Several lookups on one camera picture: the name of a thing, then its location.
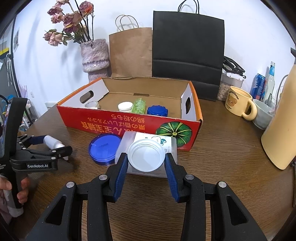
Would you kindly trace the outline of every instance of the soda can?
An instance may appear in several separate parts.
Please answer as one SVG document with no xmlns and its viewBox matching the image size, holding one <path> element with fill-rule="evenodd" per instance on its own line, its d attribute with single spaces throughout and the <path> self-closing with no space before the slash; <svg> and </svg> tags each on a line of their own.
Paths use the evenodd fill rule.
<svg viewBox="0 0 296 241">
<path fill-rule="evenodd" d="M 251 96 L 253 99 L 260 100 L 262 97 L 263 89 L 265 85 L 265 77 L 261 74 L 257 74 L 254 81 L 254 86 L 251 89 Z"/>
</svg>

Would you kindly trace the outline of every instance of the finger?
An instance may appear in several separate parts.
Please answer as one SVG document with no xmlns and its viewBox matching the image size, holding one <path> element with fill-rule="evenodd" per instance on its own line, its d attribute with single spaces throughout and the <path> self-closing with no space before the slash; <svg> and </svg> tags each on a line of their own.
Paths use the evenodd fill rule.
<svg viewBox="0 0 296 241">
<path fill-rule="evenodd" d="M 29 189 L 26 188 L 22 191 L 20 191 L 18 194 L 17 194 L 17 198 L 20 200 L 20 199 L 23 199 L 23 198 L 26 198 L 28 197 L 28 194 L 29 194 Z"/>
<path fill-rule="evenodd" d="M 30 186 L 31 179 L 29 177 L 26 177 L 20 182 L 20 184 L 21 184 L 22 189 L 26 189 Z"/>
<path fill-rule="evenodd" d="M 19 203 L 24 204 L 27 201 L 28 201 L 28 198 L 26 197 L 26 198 L 23 198 L 23 199 L 19 200 Z"/>
<path fill-rule="evenodd" d="M 6 178 L 0 177 L 0 189 L 11 190 L 11 188 L 11 183 Z"/>
</svg>

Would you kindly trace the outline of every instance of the blue gripper pad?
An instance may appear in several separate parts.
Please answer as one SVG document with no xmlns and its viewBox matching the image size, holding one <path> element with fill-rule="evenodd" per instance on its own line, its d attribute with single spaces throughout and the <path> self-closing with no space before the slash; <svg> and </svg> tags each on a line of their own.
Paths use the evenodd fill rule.
<svg viewBox="0 0 296 241">
<path fill-rule="evenodd" d="M 29 143 L 32 144 L 32 145 L 42 144 L 43 143 L 43 140 L 44 140 L 44 137 L 46 137 L 46 136 L 32 137 L 29 140 Z"/>
<path fill-rule="evenodd" d="M 174 171 L 172 169 L 172 165 L 170 163 L 170 159 L 167 155 L 165 155 L 165 172 L 168 177 L 168 184 L 170 186 L 170 192 L 172 193 L 172 196 L 176 200 L 176 202 L 178 202 L 180 199 L 180 196 L 178 193 L 178 184 L 177 184 L 177 180 L 176 180 Z"/>
<path fill-rule="evenodd" d="M 120 167 L 116 182 L 115 182 L 115 192 L 114 192 L 114 200 L 117 201 L 117 199 L 120 197 L 123 183 L 126 178 L 126 172 L 128 170 L 128 155 L 125 156 L 123 159 L 122 165 Z"/>
</svg>

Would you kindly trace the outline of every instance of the mug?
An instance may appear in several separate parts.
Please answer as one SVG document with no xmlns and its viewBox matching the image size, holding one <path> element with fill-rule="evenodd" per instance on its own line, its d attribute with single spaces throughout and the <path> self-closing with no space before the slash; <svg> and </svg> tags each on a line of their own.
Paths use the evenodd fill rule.
<svg viewBox="0 0 296 241">
<path fill-rule="evenodd" d="M 250 106 L 251 113 L 247 115 L 246 112 Z M 248 92 L 235 86 L 230 86 L 229 88 L 225 108 L 232 114 L 242 116 L 248 121 L 254 120 L 257 115 L 257 107 L 252 101 L 252 96 Z"/>
<path fill-rule="evenodd" d="M 273 115 L 269 114 L 268 112 L 272 109 L 261 102 L 260 100 L 253 100 L 257 107 L 257 115 L 256 118 L 253 120 L 255 126 L 257 126 L 261 130 L 265 130 L 268 124 L 270 123 Z"/>
</svg>

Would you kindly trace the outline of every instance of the brown paper bag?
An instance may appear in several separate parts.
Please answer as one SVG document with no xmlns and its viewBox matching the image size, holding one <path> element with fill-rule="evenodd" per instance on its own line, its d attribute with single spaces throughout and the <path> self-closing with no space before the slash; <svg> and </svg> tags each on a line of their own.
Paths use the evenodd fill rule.
<svg viewBox="0 0 296 241">
<path fill-rule="evenodd" d="M 122 19 L 130 15 L 119 15 L 116 20 L 120 16 Z M 152 28 L 137 26 L 124 30 L 121 24 L 123 31 L 117 26 L 120 32 L 109 35 L 111 77 L 152 76 Z"/>
</svg>

